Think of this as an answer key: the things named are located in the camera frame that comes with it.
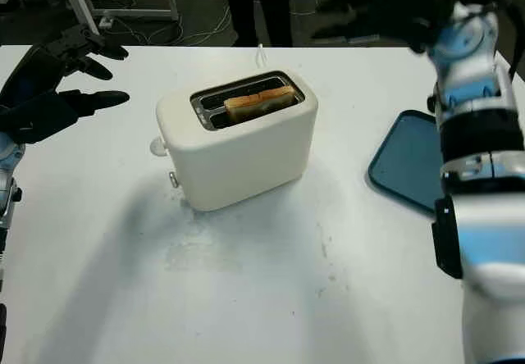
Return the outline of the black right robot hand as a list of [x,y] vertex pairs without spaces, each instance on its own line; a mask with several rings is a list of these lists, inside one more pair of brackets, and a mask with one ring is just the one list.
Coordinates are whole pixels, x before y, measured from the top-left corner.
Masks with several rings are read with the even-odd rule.
[[323,0],[316,12],[345,15],[347,20],[316,30],[315,40],[352,43],[377,36],[401,42],[416,53],[436,42],[447,17],[440,0]]

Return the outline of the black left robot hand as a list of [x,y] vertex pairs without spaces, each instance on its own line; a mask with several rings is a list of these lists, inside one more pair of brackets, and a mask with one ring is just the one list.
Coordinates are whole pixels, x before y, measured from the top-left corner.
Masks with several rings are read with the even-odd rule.
[[121,45],[95,34],[87,25],[75,25],[49,35],[21,58],[1,89],[1,108],[6,110],[54,91],[62,79],[76,72],[110,80],[111,71],[90,56],[123,61],[129,53]]

